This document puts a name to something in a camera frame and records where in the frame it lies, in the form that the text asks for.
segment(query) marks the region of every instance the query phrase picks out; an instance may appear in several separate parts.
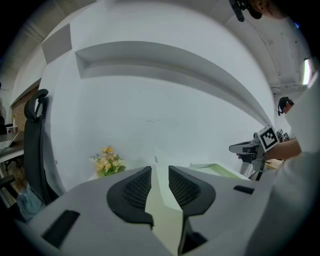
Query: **black office chair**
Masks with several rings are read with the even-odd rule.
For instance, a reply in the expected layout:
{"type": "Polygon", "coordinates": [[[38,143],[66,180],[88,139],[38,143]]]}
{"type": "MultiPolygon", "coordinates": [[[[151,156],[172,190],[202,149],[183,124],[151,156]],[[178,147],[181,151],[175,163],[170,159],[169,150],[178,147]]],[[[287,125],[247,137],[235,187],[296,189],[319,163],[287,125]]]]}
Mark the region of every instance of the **black office chair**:
{"type": "Polygon", "coordinates": [[[46,179],[43,159],[43,132],[48,90],[38,90],[24,106],[24,171],[32,191],[45,205],[58,198],[46,179]]]}

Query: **white wall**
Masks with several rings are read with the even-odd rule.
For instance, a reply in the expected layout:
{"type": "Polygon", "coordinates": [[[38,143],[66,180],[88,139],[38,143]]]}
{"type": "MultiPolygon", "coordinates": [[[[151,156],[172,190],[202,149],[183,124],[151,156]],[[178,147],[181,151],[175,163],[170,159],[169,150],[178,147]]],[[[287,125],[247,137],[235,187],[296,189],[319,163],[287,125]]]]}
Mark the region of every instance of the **white wall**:
{"type": "Polygon", "coordinates": [[[278,104],[279,104],[279,100],[282,97],[289,97],[290,100],[293,101],[293,103],[295,103],[297,101],[297,99],[299,99],[299,97],[303,94],[303,92],[294,92],[294,93],[287,93],[287,94],[283,94],[283,95],[277,95],[274,98],[274,103],[275,103],[275,124],[274,124],[274,128],[275,130],[279,130],[282,129],[283,133],[288,133],[288,135],[290,134],[291,131],[291,126],[290,124],[287,122],[286,118],[285,118],[285,113],[283,113],[282,115],[278,116],[278,104]]]}
{"type": "Polygon", "coordinates": [[[45,69],[39,90],[48,90],[47,98],[47,110],[44,121],[44,132],[43,132],[43,165],[45,169],[46,179],[51,188],[58,194],[62,195],[66,190],[62,184],[61,177],[57,170],[55,155],[53,152],[53,142],[51,140],[51,123],[52,123],[52,104],[55,95],[57,80],[61,70],[64,68],[65,61],[69,56],[70,51],[64,53],[54,61],[50,62],[45,69]]]}
{"type": "Polygon", "coordinates": [[[46,66],[45,55],[40,44],[26,58],[16,76],[12,89],[11,104],[42,77],[46,66]]]}
{"type": "Polygon", "coordinates": [[[217,160],[239,171],[242,162],[229,145],[250,140],[262,128],[234,105],[165,79],[81,78],[74,52],[86,47],[146,41],[192,52],[236,78],[274,123],[274,98],[257,61],[228,30],[198,12],[159,2],[107,8],[101,1],[75,16],[70,32],[71,54],[45,71],[55,74],[46,131],[50,129],[51,162],[65,190],[90,178],[95,170],[88,158],[107,145],[130,162],[128,168],[134,162],[154,163],[158,148],[175,165],[217,160]]]}
{"type": "Polygon", "coordinates": [[[134,1],[107,8],[100,1],[75,17],[70,29],[74,51],[109,42],[144,41],[203,57],[245,86],[274,124],[274,97],[257,60],[224,26],[199,12],[163,2],[134,1]],[[86,35],[84,22],[94,28],[86,35]]]}
{"type": "Polygon", "coordinates": [[[239,171],[242,162],[229,146],[262,128],[234,105],[181,84],[135,76],[81,79],[74,54],[56,81],[50,121],[66,190],[91,177],[89,157],[108,145],[129,169],[138,162],[153,165],[160,150],[172,165],[217,160],[239,171]]]}
{"type": "Polygon", "coordinates": [[[5,123],[9,124],[12,122],[12,111],[10,108],[11,105],[11,97],[12,97],[12,89],[14,86],[16,74],[9,71],[8,69],[3,68],[0,71],[0,82],[1,82],[1,90],[0,90],[0,98],[2,100],[2,107],[5,109],[6,117],[5,123]]]}

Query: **black mesh panel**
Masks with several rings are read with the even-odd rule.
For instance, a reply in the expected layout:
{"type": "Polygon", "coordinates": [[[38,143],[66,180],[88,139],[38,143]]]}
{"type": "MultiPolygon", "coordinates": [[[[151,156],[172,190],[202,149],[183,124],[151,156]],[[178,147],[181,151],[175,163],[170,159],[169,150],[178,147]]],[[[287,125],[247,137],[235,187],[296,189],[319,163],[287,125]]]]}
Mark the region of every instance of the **black mesh panel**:
{"type": "Polygon", "coordinates": [[[145,172],[129,182],[123,190],[123,198],[134,208],[145,211],[146,201],[151,189],[151,172],[145,172]]]}
{"type": "Polygon", "coordinates": [[[184,208],[201,193],[200,187],[175,171],[169,171],[169,188],[177,203],[184,208]]]}

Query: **person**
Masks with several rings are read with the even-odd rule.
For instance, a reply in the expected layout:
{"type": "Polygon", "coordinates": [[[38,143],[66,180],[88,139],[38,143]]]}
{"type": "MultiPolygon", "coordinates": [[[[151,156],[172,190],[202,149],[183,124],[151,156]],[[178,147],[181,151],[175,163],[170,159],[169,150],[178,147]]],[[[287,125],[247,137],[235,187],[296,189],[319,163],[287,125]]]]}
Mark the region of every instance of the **person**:
{"type": "Polygon", "coordinates": [[[248,0],[250,8],[248,9],[251,16],[259,20],[262,16],[282,20],[287,15],[272,0],[248,0]]]}
{"type": "Polygon", "coordinates": [[[281,114],[286,114],[288,113],[288,111],[293,107],[294,102],[289,99],[288,97],[282,97],[279,100],[279,104],[278,104],[278,109],[281,110],[281,112],[279,111],[279,113],[281,114]]]}
{"type": "MultiPolygon", "coordinates": [[[[291,108],[293,107],[294,102],[289,99],[288,97],[282,97],[279,100],[278,109],[280,109],[278,112],[279,114],[287,114],[291,108]]],[[[293,138],[293,132],[290,133],[290,138],[293,138]]],[[[296,138],[293,138],[289,141],[281,142],[275,145],[272,149],[267,151],[264,155],[264,159],[270,160],[270,159],[282,159],[287,160],[293,157],[298,156],[301,153],[301,148],[299,146],[298,140],[296,138]]]]}

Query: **yellow flower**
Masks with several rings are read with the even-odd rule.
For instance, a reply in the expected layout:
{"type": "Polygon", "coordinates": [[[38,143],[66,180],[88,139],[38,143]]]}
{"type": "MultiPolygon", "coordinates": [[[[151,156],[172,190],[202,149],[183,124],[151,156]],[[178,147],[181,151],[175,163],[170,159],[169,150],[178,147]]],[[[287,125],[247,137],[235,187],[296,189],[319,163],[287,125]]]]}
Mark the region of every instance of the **yellow flower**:
{"type": "Polygon", "coordinates": [[[98,171],[102,170],[104,168],[104,165],[101,162],[97,162],[95,165],[96,169],[98,171]]]}
{"type": "Polygon", "coordinates": [[[107,153],[107,154],[111,154],[113,151],[114,151],[114,149],[113,149],[111,146],[104,147],[104,148],[102,149],[102,152],[103,152],[103,153],[107,153]]]}
{"type": "Polygon", "coordinates": [[[100,163],[105,166],[108,163],[108,160],[106,157],[101,158],[100,163]]]}
{"type": "Polygon", "coordinates": [[[109,146],[109,147],[106,148],[106,152],[107,152],[108,154],[111,154],[111,153],[114,152],[114,149],[113,149],[111,146],[109,146]]]}
{"type": "Polygon", "coordinates": [[[112,154],[108,154],[106,157],[105,157],[107,160],[113,160],[114,159],[114,156],[112,154]]]}
{"type": "Polygon", "coordinates": [[[107,172],[110,167],[111,167],[111,164],[110,164],[110,163],[107,163],[107,164],[104,166],[105,171],[107,172]]]}

